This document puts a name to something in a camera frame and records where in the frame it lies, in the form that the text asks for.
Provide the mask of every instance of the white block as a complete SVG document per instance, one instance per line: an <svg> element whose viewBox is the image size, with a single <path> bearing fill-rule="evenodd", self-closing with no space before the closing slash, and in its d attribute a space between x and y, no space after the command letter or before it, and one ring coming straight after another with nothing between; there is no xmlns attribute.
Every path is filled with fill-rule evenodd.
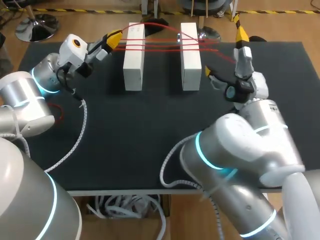
<svg viewBox="0 0 320 240"><path fill-rule="evenodd" d="M138 39L127 40L127 45L145 45L145 26L143 24L130 26L127 39ZM137 49L134 51L126 50L124 54L123 76L125 90L141 91L144 74L145 47L126 46L125 49Z"/></svg>
<svg viewBox="0 0 320 240"><path fill-rule="evenodd" d="M181 51L181 77L182 77L182 88L184 91L198 91L200 88L201 80L201 59L199 45L188 45L186 44L197 44L198 39L197 25L194 22L184 22L181 23L181 46L182 50L186 49L196 49L196 50L186 50Z"/></svg>

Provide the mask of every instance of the red wire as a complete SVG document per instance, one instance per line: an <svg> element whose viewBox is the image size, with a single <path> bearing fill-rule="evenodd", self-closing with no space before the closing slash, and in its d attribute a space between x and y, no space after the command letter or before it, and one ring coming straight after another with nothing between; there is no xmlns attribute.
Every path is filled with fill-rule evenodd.
<svg viewBox="0 0 320 240"><path fill-rule="evenodd" d="M165 29L169 29L169 30L171 30L171 31L173 31L173 32L176 32L176 33L178 33L178 34L181 34L181 35L185 35L185 36L187 36L188 38L190 38L190 39L187 39L187 40L195 40L195 41L199 41L198 40L198 38L193 38L193 37L191 37L191 36L189 36L188 34L185 34L184 32L182 32L182 31L179 31L178 29L176 29L176 28L174 28L174 27L171 27L171 26L167 26L167 25L163 25L163 24L160 24L160 23L155 23L155 22L139 22L139 23L134 23L134 24L131 24L131 25L128 25L128 26L126 26L125 28L123 28L122 29L122 31L124 31L124 30L126 30L126 29L128 29L128 28L130 28L130 27L133 27L133 26L137 26L137 25L149 25L149 26L158 26L158 27L162 27L162 28L165 28ZM122 48L116 48L115 50L120 50L120 51L122 51L122 50L125 50L125 49L122 49ZM130 50L130 51L141 51L140 49L127 49L127 50ZM147 49L147 50L145 50L146 52L180 52L181 51L181 49L177 49L178 51L176 51L176 49L171 49L171 50L174 50L174 51L168 51L168 50L165 50L165 49ZM229 57L229 56L226 56L226 55L224 55L223 53L221 53L221 52L219 52L218 50L216 50L215 49L215 51L211 51L211 52L214 52L214 53L216 53L219 57L221 57L221 58L223 58L223 59L225 59L225 60L227 60L227 61L229 61L230 63L235 63L235 61L231 58L231 57Z"/></svg>
<svg viewBox="0 0 320 240"><path fill-rule="evenodd" d="M51 103L51 102L48 102L47 104L48 104L48 106L55 107L55 108L59 109L59 111L60 111L60 117L59 117L59 119L56 119L56 120L55 120L55 124L59 124L59 123L64 119L64 117L65 117L65 115L64 115L64 110L63 110L62 107L59 106L58 104L54 104L54 103Z"/></svg>
<svg viewBox="0 0 320 240"><path fill-rule="evenodd" d="M201 45L211 45L215 44L215 42L198 42L192 44L176 44L176 45L152 45L152 44L126 44L126 45L118 45L118 47L126 47L126 46L141 46L141 47L151 47L151 48L175 48L180 46L201 46Z"/></svg>
<svg viewBox="0 0 320 240"><path fill-rule="evenodd" d="M200 48L200 49L125 49L116 48L113 51L144 51L144 52L182 52L182 51L208 51L208 52L218 52L218 49L211 48Z"/></svg>
<svg viewBox="0 0 320 240"><path fill-rule="evenodd" d="M201 41L201 42L213 42L213 43L219 43L218 40L215 40L215 39L207 39L207 38L195 38L197 41ZM146 40L145 38L141 38L141 39L138 39L138 38L121 38L121 40L123 41L142 41L142 40ZM148 39L150 40L150 42L176 42L178 39L177 38L150 38ZM183 39L180 39L180 41L182 40L192 40L190 38L183 38Z"/></svg>

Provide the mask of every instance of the chair base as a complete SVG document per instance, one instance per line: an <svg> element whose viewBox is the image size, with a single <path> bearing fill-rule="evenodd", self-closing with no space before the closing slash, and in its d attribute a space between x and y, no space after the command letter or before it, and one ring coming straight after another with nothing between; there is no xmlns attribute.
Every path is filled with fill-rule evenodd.
<svg viewBox="0 0 320 240"><path fill-rule="evenodd" d="M199 39L213 39L221 41L220 34L211 27L204 26L203 28L198 28L198 38Z"/></svg>
<svg viewBox="0 0 320 240"><path fill-rule="evenodd" d="M17 26L15 35L24 42L40 42L52 37L59 28L59 21L49 14L36 14L26 18Z"/></svg>

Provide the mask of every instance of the black tabletop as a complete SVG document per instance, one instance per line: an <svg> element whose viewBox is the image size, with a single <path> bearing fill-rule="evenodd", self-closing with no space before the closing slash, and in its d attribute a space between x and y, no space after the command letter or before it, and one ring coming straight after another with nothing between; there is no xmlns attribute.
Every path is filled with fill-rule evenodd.
<svg viewBox="0 0 320 240"><path fill-rule="evenodd" d="M32 43L21 62L30 71L61 43ZM234 43L215 47L232 57ZM264 74L269 98L277 102L307 170L320 169L320 81L301 43L253 42L253 66ZM142 91L125 91L124 52L94 62L93 74L72 82L88 107L87 127L76 151L50 174L68 191L163 189L160 167L181 139L211 125L233 105L214 91L202 73L200 90L182 91L179 52L146 52ZM234 64L213 52L201 52L210 64L232 78ZM83 109L67 92L49 100L63 108L64 120L28 138L31 158L43 169L60 160L75 144ZM188 176L174 156L166 180Z"/></svg>

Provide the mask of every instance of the white cable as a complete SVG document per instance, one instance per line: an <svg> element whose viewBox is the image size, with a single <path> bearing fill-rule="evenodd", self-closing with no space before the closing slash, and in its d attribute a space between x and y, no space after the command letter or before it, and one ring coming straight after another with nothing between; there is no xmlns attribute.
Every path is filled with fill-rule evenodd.
<svg viewBox="0 0 320 240"><path fill-rule="evenodd" d="M18 123L18 119L17 119L17 115L16 112L14 110L14 108L10 105L2 105L0 108L8 108L12 111L12 117L14 120L14 126L15 126L15 134L13 133L2 133L0 134L0 138L13 138L12 141L16 140L16 139L20 139L21 142L23 143L24 146L24 152L25 154L30 158L30 149L29 149L29 145L27 140L22 136L22 134L20 133L20 129L19 129L19 123Z"/></svg>
<svg viewBox="0 0 320 240"><path fill-rule="evenodd" d="M107 215L101 213L100 208L103 207L105 197L96 196L94 199L95 209L93 209L89 204L87 208L94 213L97 217L101 219L119 219L119 218L137 218L141 219L146 216L148 209L151 206L150 203L156 206L159 210L160 218L162 222L161 230L156 238L156 240L161 240L166 231L166 217L164 211L161 207L160 196L158 195L158 200L148 196L148 195L112 195L110 196L105 204L104 211Z"/></svg>
<svg viewBox="0 0 320 240"><path fill-rule="evenodd" d="M165 235L165 231L166 231L166 227L167 227L164 210L162 209L160 203L157 200L155 200L154 198L152 198L148 195L143 195L142 198L149 200L154 205L156 205L156 207L159 209L159 213L160 213L160 217L161 217L161 221L162 221L162 226L161 226L161 230L160 230L156 240L161 240Z"/></svg>
<svg viewBox="0 0 320 240"><path fill-rule="evenodd" d="M4 139L5 138L13 138L13 140L14 139L21 140L21 142L23 143L23 146L24 146L24 152L30 158L30 150L29 150L28 142L22 135L18 136L18 135L13 134L13 133L2 133L2 134L0 134L0 138L4 138Z"/></svg>
<svg viewBox="0 0 320 240"><path fill-rule="evenodd" d="M49 167L48 169L45 170L46 173L52 171L53 169L55 169L56 167L58 167L60 164L62 164L75 150L76 148L78 147L83 135L84 135L84 132L85 132L85 129L86 129L86 124L87 124L87 116L88 116L88 109L87 109L87 104L86 104L86 101L84 99L81 100L81 107L83 107L83 122L82 122L82 128L81 128L81 132L80 132L80 135L78 137L78 139L76 140L74 146L71 148L71 150L63 157L61 158L55 165Z"/></svg>
<svg viewBox="0 0 320 240"><path fill-rule="evenodd" d="M205 195L209 196L206 191L197 183L192 182L192 181L187 181L187 180L175 180L171 183L166 183L164 180L164 172L165 172L165 168L166 165L168 163L168 161L170 160L171 156L174 154L174 152L185 142L187 142L188 140L194 138L198 133L195 133L191 136L187 136L186 138L182 139L180 142L178 142L172 149L171 151L168 153L168 155L166 156L166 158L163 161L163 164L161 166L161 170L160 170L160 182L161 184L166 187L166 188L173 188L176 185L182 184L182 185L188 185L191 186L193 188L196 188L198 190L201 190ZM215 217L216 217L216 225L217 225L217 229L218 229L218 234L219 234L219 238L220 240L224 240L225 236L224 236L224 232L222 229L222 225L221 225L221 219L220 219L220 213L218 210L217 205L215 204L215 202L213 201L213 199L209 196L210 202L213 206L214 209L214 213L215 213Z"/></svg>

